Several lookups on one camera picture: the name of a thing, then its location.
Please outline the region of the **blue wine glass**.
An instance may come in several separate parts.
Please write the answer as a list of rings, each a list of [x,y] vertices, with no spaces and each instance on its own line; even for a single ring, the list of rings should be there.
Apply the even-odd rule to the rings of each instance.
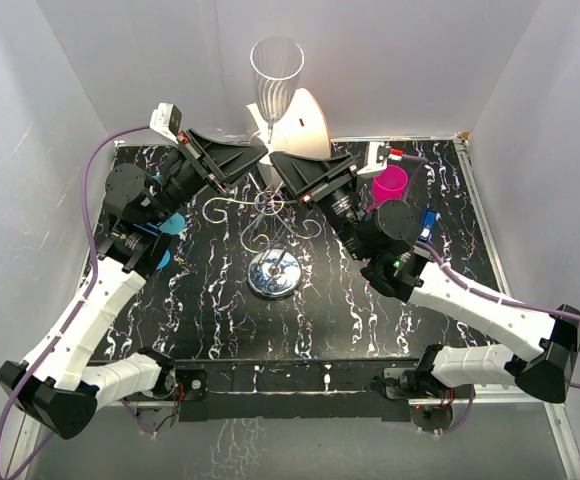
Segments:
[[[160,262],[158,263],[158,265],[156,266],[156,270],[162,270],[164,267],[166,267],[168,265],[168,263],[171,260],[171,253],[169,250],[166,250],[164,252],[163,257],[161,258]]]
[[[152,180],[149,193],[158,218],[158,228],[170,235],[180,235],[186,226],[186,219],[179,212],[181,204],[167,191],[159,174],[153,175]]]

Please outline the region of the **pink wine glass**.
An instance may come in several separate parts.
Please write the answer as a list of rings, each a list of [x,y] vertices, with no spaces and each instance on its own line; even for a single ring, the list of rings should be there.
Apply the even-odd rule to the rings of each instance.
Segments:
[[[388,165],[376,176],[371,185],[372,202],[368,206],[371,211],[388,200],[400,200],[409,182],[409,176],[404,169]]]

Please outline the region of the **clear fluted champagne glass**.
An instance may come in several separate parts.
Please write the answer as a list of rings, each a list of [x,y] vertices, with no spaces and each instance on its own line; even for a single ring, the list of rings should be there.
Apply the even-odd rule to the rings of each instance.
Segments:
[[[287,36],[269,36],[250,50],[255,103],[266,124],[264,140],[272,143],[274,126],[283,118],[297,90],[305,63],[302,47]]]

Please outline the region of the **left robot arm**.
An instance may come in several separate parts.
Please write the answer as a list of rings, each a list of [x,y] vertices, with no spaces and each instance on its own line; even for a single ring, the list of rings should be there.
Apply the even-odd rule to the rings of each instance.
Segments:
[[[194,130],[174,137],[157,175],[134,163],[113,167],[105,182],[109,215],[104,239],[91,248],[90,273],[48,334],[24,359],[0,367],[0,385],[14,405],[72,439],[103,407],[148,392],[156,399],[176,387],[174,362],[146,347],[92,367],[96,347],[119,313],[162,264],[178,211],[207,186],[223,192],[268,152],[263,145],[217,142]]]

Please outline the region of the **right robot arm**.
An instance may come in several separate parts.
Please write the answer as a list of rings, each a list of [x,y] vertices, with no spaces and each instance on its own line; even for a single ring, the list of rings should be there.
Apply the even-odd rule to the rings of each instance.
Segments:
[[[384,396],[440,397],[464,385],[516,386],[535,399],[565,401],[580,352],[580,312],[531,307],[454,272],[420,241],[420,222],[402,200],[361,208],[354,160],[274,152],[271,164],[291,197],[317,206],[362,276],[378,293],[434,310],[494,339],[490,346],[430,345],[417,366],[381,374]]]

